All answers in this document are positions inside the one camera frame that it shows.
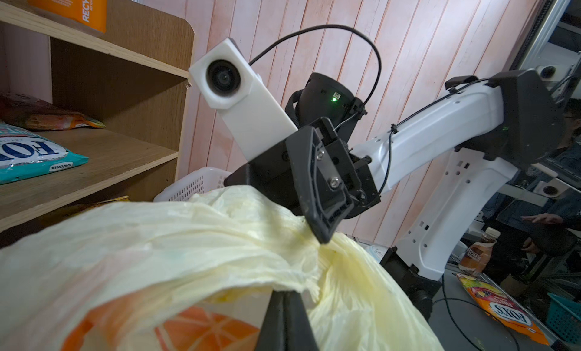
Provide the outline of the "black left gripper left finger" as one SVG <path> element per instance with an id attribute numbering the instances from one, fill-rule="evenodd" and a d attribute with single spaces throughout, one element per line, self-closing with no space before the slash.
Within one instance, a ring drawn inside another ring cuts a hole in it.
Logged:
<path id="1" fill-rule="evenodd" d="M 285 350 L 284 295 L 284 292 L 272 293 L 255 351 Z"/>

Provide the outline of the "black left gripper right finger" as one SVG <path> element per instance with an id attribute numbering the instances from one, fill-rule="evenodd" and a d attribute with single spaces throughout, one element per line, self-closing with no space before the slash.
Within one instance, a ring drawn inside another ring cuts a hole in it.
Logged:
<path id="1" fill-rule="evenodd" d="M 288 351 L 318 351 L 302 296 L 284 293 L 284 349 Z"/>

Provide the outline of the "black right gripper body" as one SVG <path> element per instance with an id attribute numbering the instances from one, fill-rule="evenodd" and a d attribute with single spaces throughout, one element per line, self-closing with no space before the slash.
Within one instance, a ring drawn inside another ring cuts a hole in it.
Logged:
<path id="1" fill-rule="evenodd" d="M 272 202 L 303 216 L 321 244 L 344 219 L 378 204 L 369 156 L 351 154 L 322 117 L 233 172 L 226 187 L 249 185 Z"/>

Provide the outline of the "orange-print plastic grocery bag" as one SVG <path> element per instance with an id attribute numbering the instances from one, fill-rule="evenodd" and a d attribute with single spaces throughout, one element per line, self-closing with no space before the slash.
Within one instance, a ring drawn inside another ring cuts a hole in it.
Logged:
<path id="1" fill-rule="evenodd" d="M 249 186 L 116 202 L 1 251 L 3 350 L 252 350 L 272 291 L 307 296 L 320 350 L 439 350 L 358 243 L 320 244 Z"/>

